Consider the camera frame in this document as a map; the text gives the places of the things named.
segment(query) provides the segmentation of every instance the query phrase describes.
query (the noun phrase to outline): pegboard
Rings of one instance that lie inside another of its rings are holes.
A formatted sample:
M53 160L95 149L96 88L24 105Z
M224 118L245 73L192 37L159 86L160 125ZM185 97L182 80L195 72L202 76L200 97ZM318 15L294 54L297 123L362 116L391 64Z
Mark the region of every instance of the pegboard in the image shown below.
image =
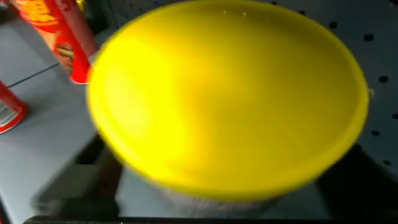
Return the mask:
M116 27L173 0L104 0ZM398 4L393 0L265 1L330 29L362 67L371 102L357 143L398 180Z

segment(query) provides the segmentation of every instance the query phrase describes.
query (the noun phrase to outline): plastic lid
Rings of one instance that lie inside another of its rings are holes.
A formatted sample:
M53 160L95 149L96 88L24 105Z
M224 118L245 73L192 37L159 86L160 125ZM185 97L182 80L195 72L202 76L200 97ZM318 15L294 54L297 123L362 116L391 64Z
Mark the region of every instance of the plastic lid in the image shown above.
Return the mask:
M368 111L363 73L331 32L254 1L145 14L106 44L90 76L92 117L124 162L220 200L275 197L318 177Z

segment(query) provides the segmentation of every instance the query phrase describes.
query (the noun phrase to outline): can label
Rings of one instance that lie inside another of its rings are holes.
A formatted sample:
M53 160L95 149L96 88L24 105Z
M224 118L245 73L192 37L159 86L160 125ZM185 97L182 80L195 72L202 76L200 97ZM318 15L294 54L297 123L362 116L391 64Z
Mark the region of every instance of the can label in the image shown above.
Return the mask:
M27 107L0 81L0 133L10 130L21 122Z
M43 37L71 79L86 83L88 58L98 49L74 0L16 0L24 20Z
M4 127L9 124L17 117L18 113L19 112L14 111L0 100L0 127Z

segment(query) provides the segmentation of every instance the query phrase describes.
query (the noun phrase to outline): hole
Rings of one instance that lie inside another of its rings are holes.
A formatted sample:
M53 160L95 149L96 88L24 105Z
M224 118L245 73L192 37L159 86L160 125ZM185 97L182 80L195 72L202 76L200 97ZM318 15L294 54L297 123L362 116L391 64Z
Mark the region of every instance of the hole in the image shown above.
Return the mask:
M329 28L331 28L331 29L336 29L336 27L337 27L337 22L331 21L331 22L329 23Z
M382 75L379 77L379 82L381 82L381 83L386 83L386 82L388 82L388 80L389 80L389 78L386 75Z
M398 0L390 0L391 6L398 6Z
M370 42L374 39L374 35L373 34L365 34L363 36L363 40L365 40L366 42Z
M376 130L373 130L373 131L372 131L372 135L373 135L373 136L379 136L379 135L380 135L380 132L379 132L379 131L376 131Z

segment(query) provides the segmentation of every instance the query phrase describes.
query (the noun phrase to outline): red cylinder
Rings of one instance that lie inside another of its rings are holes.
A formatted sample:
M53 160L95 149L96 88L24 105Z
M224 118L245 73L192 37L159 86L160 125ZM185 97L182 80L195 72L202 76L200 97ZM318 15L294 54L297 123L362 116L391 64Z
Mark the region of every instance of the red cylinder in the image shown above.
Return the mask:
M75 83L87 83L98 47L75 0L15 0Z
M0 81L0 134L21 122L27 107Z

